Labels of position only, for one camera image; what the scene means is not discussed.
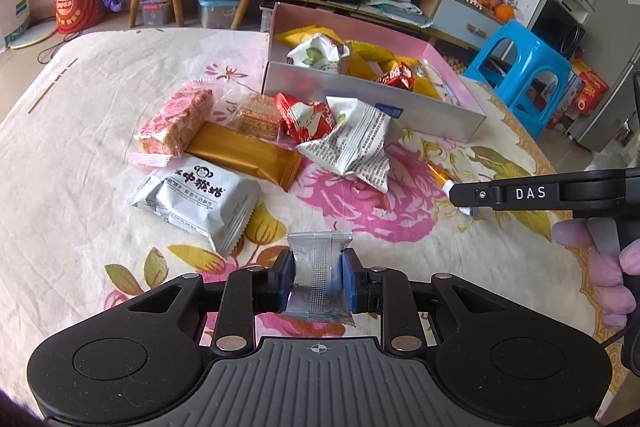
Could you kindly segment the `right hand purple glove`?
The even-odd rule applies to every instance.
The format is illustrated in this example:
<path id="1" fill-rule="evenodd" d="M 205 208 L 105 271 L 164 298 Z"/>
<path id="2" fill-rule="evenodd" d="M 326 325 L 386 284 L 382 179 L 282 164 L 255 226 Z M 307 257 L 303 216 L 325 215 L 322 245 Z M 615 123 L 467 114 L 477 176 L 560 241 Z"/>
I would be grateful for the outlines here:
<path id="1" fill-rule="evenodd" d="M 625 275 L 639 274 L 639 241 L 629 244 L 617 257 L 601 254 L 582 219 L 556 222 L 551 229 L 555 243 L 566 247 L 587 248 L 588 269 L 594 286 L 594 298 L 603 312 L 608 329 L 618 332 L 627 324 L 627 317 L 637 308 L 637 301 L 624 283 Z"/>

